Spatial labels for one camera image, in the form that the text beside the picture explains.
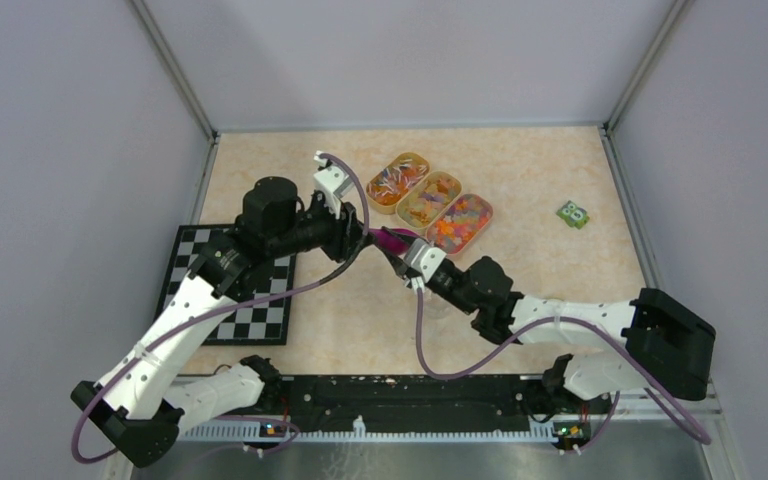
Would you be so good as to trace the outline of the purple plastic scoop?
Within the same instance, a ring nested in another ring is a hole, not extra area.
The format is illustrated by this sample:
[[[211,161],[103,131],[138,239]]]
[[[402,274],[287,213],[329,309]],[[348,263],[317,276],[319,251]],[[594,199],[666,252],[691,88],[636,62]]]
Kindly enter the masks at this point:
[[[376,247],[393,255],[403,255],[418,237],[415,232],[403,228],[381,227],[369,232]]]

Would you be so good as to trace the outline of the clear plastic cup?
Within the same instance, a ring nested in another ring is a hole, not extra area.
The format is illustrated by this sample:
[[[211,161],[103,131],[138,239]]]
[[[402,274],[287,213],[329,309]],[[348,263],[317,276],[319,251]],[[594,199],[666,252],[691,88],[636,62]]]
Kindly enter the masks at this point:
[[[439,320],[447,317],[452,312],[452,306],[441,296],[430,289],[423,293],[423,318]]]

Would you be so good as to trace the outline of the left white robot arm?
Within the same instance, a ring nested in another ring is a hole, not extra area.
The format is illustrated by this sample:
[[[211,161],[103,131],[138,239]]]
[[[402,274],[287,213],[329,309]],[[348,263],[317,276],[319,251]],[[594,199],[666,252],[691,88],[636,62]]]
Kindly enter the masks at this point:
[[[144,468],[206,422],[240,408],[263,414],[277,407],[280,373],[257,355],[184,386],[175,380],[225,316],[259,304],[252,288],[271,275],[277,259],[320,249],[345,271],[369,244],[368,204],[344,201],[347,190],[361,188],[357,176],[326,168],[314,183],[311,203],[302,211],[291,181],[259,180],[246,194],[235,227],[197,256],[167,308],[122,361],[100,379],[76,385],[71,398],[81,414],[70,449],[77,462],[90,463],[80,449],[87,423],[113,453]]]

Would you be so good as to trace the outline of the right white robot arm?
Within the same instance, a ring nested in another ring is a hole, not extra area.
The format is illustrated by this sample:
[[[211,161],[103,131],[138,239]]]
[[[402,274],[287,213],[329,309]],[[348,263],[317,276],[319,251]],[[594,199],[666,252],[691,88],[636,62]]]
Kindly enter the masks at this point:
[[[662,290],[644,287],[637,298],[614,303],[566,302],[516,291],[488,256],[461,270],[440,249],[419,242],[387,259],[417,294],[431,292],[471,315],[472,328],[492,344],[594,348],[562,353],[544,372],[547,400],[560,412],[644,387],[687,401],[707,395],[716,330]]]

